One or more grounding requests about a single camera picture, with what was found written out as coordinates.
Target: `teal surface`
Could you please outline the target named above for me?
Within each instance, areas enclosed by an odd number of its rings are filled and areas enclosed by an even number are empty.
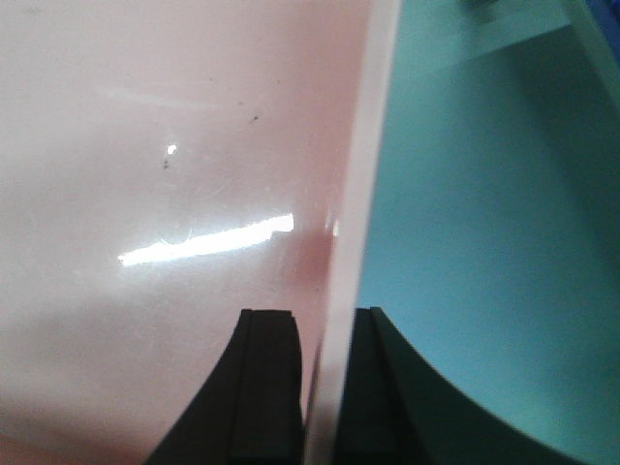
[[[430,67],[419,59],[450,34],[421,42],[413,5],[401,18],[358,304],[383,307],[509,424],[617,465],[618,109],[569,24]]]

